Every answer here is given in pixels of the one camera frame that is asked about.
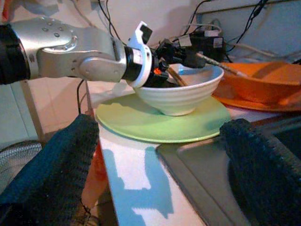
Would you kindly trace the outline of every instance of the robotic arm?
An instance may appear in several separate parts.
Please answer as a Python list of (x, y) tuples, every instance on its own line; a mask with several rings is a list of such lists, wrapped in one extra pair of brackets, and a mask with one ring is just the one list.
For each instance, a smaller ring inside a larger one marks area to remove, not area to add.
[(151, 29), (140, 22), (127, 46), (106, 32), (51, 18), (0, 26), (0, 84), (40, 77), (127, 80), (134, 88), (166, 81), (166, 64), (146, 45)]

